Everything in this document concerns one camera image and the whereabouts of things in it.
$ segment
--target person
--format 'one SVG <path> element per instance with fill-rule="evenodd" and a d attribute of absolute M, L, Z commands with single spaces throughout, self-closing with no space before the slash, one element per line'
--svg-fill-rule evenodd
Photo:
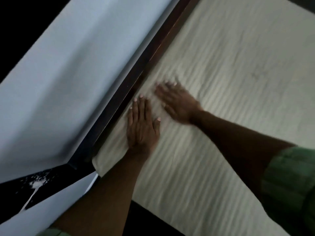
<path fill-rule="evenodd" d="M 159 83 L 165 111 L 203 131 L 289 234 L 315 235 L 315 150 L 276 139 L 204 111 L 179 83 Z M 42 235 L 122 235 L 137 177 L 160 137 L 150 100 L 140 95 L 128 111 L 129 149 L 99 183 Z"/>

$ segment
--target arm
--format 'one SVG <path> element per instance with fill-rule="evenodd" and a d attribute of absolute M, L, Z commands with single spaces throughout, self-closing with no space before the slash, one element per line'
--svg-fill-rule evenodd
<path fill-rule="evenodd" d="M 199 102 L 179 84 L 158 84 L 155 94 L 163 101 L 164 109 L 173 119 L 197 126 L 214 142 L 234 171 L 260 200 L 261 179 L 271 158 L 294 144 L 203 111 Z"/>
<path fill-rule="evenodd" d="M 52 226 L 71 236 L 122 235 L 137 177 L 159 139 L 159 124 L 160 119 L 152 122 L 149 100 L 135 99 L 128 111 L 129 150 Z"/>

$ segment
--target forearm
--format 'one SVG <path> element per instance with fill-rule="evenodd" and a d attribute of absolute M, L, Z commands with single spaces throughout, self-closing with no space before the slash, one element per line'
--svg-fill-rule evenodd
<path fill-rule="evenodd" d="M 260 199 L 261 179 L 271 158 L 279 151 L 294 146 L 235 123 L 198 111 L 191 123 L 202 130 L 232 166 L 242 181 Z"/>
<path fill-rule="evenodd" d="M 149 150 L 128 150 L 53 227 L 77 235 L 122 235 L 134 186 Z"/>

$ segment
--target white wall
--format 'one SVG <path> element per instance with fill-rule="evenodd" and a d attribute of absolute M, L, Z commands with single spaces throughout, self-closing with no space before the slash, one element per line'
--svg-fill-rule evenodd
<path fill-rule="evenodd" d="M 48 228 L 66 209 L 89 189 L 94 172 L 71 186 L 22 211 L 0 225 L 1 236 L 35 236 Z"/>
<path fill-rule="evenodd" d="M 69 2 L 0 84 L 0 183 L 69 160 L 170 2 Z"/>

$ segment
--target hand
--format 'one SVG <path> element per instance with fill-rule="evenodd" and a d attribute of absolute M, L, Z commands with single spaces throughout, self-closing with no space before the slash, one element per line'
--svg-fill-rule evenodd
<path fill-rule="evenodd" d="M 203 110 L 200 103 L 179 83 L 158 83 L 155 94 L 163 102 L 165 111 L 180 123 L 189 124 L 195 112 Z"/>
<path fill-rule="evenodd" d="M 135 98 L 128 111 L 127 139 L 129 149 L 148 151 L 155 149 L 160 138 L 160 122 L 157 118 L 152 122 L 151 104 L 149 99 L 140 95 L 139 102 Z"/>

